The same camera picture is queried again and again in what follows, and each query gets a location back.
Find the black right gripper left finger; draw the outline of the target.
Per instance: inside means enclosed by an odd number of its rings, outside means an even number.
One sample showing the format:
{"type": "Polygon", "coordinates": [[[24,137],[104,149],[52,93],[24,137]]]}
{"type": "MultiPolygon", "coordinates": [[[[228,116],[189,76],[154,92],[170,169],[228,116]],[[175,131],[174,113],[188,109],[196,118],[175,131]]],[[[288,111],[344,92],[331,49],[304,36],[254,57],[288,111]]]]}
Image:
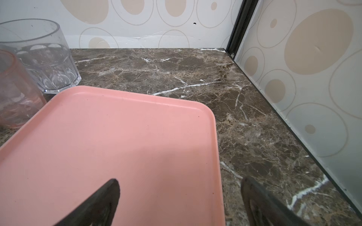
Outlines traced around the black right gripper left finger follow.
{"type": "Polygon", "coordinates": [[[117,210],[119,198],[119,182],[116,179],[110,179],[56,225],[110,226],[117,210]]]}

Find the clear faceted short tumbler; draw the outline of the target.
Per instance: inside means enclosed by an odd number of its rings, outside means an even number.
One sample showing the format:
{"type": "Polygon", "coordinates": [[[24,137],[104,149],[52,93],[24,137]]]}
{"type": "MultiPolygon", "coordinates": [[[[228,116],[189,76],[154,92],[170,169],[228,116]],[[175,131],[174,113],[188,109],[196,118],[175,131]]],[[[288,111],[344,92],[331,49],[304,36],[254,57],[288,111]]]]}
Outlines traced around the clear faceted short tumbler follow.
{"type": "Polygon", "coordinates": [[[47,19],[1,23],[1,49],[13,53],[45,94],[77,86],[81,75],[60,25],[47,19]]]}

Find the pink plastic tray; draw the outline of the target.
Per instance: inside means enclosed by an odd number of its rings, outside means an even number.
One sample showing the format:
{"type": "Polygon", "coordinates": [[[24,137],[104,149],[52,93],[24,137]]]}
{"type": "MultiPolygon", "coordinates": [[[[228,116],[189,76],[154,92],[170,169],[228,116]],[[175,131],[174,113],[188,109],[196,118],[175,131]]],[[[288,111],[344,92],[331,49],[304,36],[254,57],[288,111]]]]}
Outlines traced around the pink plastic tray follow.
{"type": "Polygon", "coordinates": [[[1,225],[52,226],[110,179],[114,226],[225,225],[211,109],[88,86],[54,96],[1,147],[1,225]]]}

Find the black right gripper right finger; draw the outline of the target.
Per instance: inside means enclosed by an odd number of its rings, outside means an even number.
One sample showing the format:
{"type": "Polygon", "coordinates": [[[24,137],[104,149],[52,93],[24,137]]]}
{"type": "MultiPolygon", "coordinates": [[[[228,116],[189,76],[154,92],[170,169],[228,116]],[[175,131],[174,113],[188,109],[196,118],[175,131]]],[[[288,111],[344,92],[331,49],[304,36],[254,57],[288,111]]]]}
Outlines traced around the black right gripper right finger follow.
{"type": "Polygon", "coordinates": [[[241,181],[241,195],[251,226],[308,226],[253,177],[241,181]]]}

